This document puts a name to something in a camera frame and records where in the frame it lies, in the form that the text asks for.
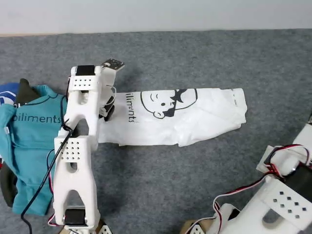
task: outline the gray carpet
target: gray carpet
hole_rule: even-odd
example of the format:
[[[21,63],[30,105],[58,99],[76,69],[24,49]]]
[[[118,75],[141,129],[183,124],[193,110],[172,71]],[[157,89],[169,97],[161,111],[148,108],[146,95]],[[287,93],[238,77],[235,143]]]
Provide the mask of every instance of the gray carpet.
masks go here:
[[[114,234],[176,234],[185,220],[211,216],[216,195],[259,178],[268,144],[293,141],[311,112],[311,54],[312,30],[0,38],[0,82],[26,78],[64,93],[72,66],[116,58],[126,63],[119,92],[243,88],[249,109],[239,130],[183,148],[101,144],[93,156],[99,210]],[[242,208],[252,193],[221,203]],[[47,217],[27,218],[36,234],[57,232]],[[0,232],[28,233],[2,198]]]

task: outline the teal t-shirt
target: teal t-shirt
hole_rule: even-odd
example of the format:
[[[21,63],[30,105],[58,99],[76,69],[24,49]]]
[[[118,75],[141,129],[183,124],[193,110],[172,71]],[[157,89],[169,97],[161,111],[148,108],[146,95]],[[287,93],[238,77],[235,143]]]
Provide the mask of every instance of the teal t-shirt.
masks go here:
[[[17,176],[13,212],[20,214],[39,187],[46,171],[47,153],[54,149],[54,138],[61,127],[67,102],[46,85],[36,86],[41,97],[19,108],[0,106],[0,155]],[[45,215],[52,194],[48,182],[44,185],[28,214]]]

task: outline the white t-shirt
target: white t-shirt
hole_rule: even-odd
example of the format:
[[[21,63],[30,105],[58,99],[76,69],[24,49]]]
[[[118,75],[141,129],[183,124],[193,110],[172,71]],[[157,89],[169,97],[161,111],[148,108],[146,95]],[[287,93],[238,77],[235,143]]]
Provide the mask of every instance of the white t-shirt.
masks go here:
[[[99,143],[186,146],[240,128],[246,111],[242,89],[117,93]]]

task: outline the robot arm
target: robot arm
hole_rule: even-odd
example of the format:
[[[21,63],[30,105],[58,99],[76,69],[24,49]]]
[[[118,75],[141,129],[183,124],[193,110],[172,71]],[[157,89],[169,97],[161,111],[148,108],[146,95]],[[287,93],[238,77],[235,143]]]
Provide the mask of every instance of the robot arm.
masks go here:
[[[215,215],[210,219],[206,230],[195,222],[187,232],[190,234],[297,234],[312,222],[312,125],[307,123],[294,140],[286,147],[268,146],[257,170],[265,176],[265,183],[256,192],[242,211],[231,204],[215,206]],[[279,217],[273,223],[263,218],[270,210]]]
[[[70,137],[61,149],[54,173],[53,208],[56,223],[79,234],[95,234],[99,223],[91,152],[98,148],[99,115],[106,118],[112,111],[114,98],[111,87],[117,71],[123,66],[123,62],[109,59],[102,66],[84,65],[71,69],[64,120],[66,126],[74,129],[80,120],[86,119],[89,133],[87,136]],[[54,140],[55,152],[66,136],[67,132],[62,128]],[[67,206],[71,190],[78,192],[83,207]]]

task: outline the black cartoon drawing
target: black cartoon drawing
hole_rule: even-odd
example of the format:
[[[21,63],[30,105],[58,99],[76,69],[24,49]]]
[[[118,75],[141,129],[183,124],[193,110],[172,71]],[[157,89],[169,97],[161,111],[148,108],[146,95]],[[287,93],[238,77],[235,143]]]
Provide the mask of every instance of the black cartoon drawing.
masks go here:
[[[192,106],[197,101],[196,89],[143,91],[141,102],[156,118],[172,117],[175,111]]]

